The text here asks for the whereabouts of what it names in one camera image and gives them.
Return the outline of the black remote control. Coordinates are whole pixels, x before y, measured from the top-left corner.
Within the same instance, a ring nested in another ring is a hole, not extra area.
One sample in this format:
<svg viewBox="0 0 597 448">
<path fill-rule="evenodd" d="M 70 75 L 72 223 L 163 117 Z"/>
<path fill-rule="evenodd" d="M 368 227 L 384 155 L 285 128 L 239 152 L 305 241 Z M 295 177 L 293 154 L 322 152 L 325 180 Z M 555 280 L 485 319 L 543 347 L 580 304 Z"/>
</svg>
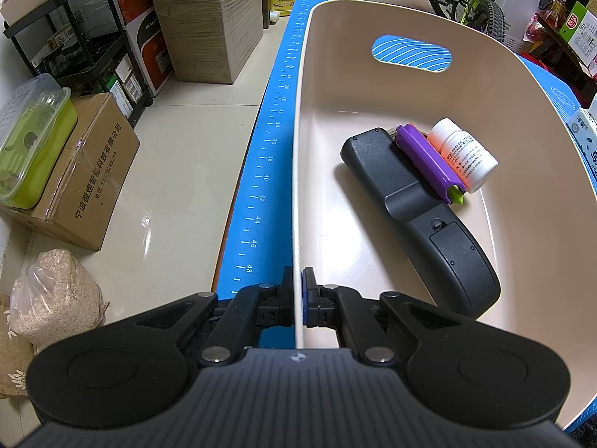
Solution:
<svg viewBox="0 0 597 448">
<path fill-rule="evenodd" d="M 349 138 L 340 156 L 385 218 L 439 308 L 479 318 L 501 287 L 483 248 L 380 127 Z"/>
</svg>

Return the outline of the purple orange folding toy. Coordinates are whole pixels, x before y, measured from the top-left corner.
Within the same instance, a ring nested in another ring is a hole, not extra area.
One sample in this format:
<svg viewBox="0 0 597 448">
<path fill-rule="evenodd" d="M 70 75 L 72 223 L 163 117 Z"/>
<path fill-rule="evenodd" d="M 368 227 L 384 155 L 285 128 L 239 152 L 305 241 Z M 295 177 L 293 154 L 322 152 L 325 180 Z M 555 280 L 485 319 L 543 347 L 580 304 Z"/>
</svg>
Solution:
<svg viewBox="0 0 597 448">
<path fill-rule="evenodd" d="M 394 142 L 444 202 L 464 204 L 466 186 L 432 144 L 412 124 L 396 128 Z"/>
</svg>

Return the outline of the white medicine bottle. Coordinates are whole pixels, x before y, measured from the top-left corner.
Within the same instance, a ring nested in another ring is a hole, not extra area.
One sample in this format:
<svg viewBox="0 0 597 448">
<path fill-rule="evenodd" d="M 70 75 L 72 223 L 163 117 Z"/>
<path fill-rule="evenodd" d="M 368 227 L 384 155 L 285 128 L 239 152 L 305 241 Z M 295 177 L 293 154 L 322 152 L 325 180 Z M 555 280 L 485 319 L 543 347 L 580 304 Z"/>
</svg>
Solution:
<svg viewBox="0 0 597 448">
<path fill-rule="evenodd" d="M 475 137 L 447 117 L 432 127 L 427 139 L 462 180 L 468 193 L 477 192 L 499 165 Z"/>
</svg>

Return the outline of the beige plastic storage bin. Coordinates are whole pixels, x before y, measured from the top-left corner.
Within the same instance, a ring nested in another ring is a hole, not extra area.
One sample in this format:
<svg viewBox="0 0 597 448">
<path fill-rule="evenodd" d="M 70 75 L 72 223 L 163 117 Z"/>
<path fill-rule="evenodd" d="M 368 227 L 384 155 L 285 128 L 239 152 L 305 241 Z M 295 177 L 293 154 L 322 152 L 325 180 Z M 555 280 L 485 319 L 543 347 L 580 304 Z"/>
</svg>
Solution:
<svg viewBox="0 0 597 448">
<path fill-rule="evenodd" d="M 312 9 L 293 265 L 550 347 L 571 374 L 563 427 L 596 398 L 596 194 L 546 90 L 486 34 L 381 3 Z"/>
</svg>

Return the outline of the blue silicone baking mat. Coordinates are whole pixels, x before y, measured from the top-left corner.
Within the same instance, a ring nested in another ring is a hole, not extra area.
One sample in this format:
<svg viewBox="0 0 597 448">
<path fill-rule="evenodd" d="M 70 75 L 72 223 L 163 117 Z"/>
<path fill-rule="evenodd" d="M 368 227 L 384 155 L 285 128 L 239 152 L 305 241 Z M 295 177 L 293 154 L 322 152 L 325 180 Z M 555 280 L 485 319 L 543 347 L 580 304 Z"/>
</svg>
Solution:
<svg viewBox="0 0 597 448">
<path fill-rule="evenodd" d="M 501 284 L 492 326 L 560 354 L 560 425 L 596 411 L 596 180 L 567 122 L 579 101 L 550 72 L 476 30 L 402 6 L 298 0 L 255 122 L 216 290 L 278 282 L 287 266 L 375 298 L 429 293 L 344 165 L 353 134 L 448 117 L 498 160 L 455 213 Z"/>
</svg>

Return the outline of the plastic bag of grain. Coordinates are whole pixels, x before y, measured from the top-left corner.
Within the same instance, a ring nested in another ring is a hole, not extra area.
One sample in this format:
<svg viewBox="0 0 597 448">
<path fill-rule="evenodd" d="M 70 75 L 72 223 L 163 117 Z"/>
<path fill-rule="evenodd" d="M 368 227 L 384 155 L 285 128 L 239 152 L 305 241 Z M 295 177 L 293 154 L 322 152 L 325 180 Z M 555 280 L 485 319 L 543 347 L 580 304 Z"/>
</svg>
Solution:
<svg viewBox="0 0 597 448">
<path fill-rule="evenodd" d="M 9 332 L 38 349 L 99 327 L 108 303 L 77 257 L 66 249 L 37 256 L 12 287 Z"/>
</svg>

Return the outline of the cardboard box on floor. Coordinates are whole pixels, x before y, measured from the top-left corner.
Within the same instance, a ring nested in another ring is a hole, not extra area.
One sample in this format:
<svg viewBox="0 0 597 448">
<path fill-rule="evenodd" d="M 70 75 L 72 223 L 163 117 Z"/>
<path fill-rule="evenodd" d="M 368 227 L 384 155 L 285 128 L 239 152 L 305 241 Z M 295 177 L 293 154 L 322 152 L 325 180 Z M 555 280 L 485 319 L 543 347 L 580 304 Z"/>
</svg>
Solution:
<svg viewBox="0 0 597 448">
<path fill-rule="evenodd" d="M 101 249 L 140 141 L 113 96 L 77 97 L 78 121 L 33 208 L 1 211 L 37 233 Z"/>
</svg>

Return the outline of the green plastic container with lid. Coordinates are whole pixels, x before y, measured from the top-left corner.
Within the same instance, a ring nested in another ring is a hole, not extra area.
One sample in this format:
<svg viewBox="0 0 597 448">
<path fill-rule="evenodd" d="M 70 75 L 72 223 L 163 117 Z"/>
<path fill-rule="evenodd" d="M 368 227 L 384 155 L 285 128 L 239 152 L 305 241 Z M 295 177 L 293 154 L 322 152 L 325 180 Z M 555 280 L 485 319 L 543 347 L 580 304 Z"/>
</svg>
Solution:
<svg viewBox="0 0 597 448">
<path fill-rule="evenodd" d="M 40 74 L 1 108 L 1 204 L 33 208 L 78 120 L 71 89 Z"/>
</svg>

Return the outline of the stacked large cardboard boxes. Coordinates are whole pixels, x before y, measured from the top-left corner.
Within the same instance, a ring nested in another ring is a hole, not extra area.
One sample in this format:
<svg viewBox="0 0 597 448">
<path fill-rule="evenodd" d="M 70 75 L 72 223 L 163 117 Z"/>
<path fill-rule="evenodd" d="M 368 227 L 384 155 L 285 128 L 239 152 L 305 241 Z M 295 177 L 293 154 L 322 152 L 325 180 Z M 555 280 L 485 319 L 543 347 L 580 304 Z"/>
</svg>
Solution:
<svg viewBox="0 0 597 448">
<path fill-rule="evenodd" d="M 153 0 L 176 78 L 232 84 L 263 34 L 262 0 Z"/>
</svg>

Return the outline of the tissue pack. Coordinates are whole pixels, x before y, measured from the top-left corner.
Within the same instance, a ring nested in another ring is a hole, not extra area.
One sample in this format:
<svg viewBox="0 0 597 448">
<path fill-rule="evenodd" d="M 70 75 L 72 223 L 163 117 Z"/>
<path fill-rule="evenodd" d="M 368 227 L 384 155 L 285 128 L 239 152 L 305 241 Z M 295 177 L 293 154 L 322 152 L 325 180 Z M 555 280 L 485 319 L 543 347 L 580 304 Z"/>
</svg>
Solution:
<svg viewBox="0 0 597 448">
<path fill-rule="evenodd" d="M 593 178 L 597 174 L 596 120 L 588 109 L 579 107 L 569 118 L 567 127 L 585 158 Z"/>
</svg>

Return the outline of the black metal shelf rack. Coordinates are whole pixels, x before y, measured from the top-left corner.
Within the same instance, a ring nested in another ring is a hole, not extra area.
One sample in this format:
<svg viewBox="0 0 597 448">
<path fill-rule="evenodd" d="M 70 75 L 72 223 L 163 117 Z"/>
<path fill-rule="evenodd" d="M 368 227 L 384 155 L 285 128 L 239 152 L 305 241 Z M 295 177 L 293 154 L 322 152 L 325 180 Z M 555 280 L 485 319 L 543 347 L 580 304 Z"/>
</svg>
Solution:
<svg viewBox="0 0 597 448">
<path fill-rule="evenodd" d="M 75 95 L 109 92 L 135 125 L 153 99 L 116 0 L 4 0 L 3 34 L 31 75 Z"/>
</svg>

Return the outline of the green white carton box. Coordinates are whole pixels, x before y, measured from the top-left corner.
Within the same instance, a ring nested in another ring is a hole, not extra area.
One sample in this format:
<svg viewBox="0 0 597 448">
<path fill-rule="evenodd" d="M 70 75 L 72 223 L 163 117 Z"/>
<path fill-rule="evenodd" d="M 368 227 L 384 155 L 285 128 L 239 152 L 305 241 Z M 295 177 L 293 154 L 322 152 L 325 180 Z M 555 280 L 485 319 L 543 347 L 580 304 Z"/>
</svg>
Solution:
<svg viewBox="0 0 597 448">
<path fill-rule="evenodd" d="M 562 39 L 596 79 L 597 19 L 582 3 L 576 2 L 559 31 Z"/>
</svg>

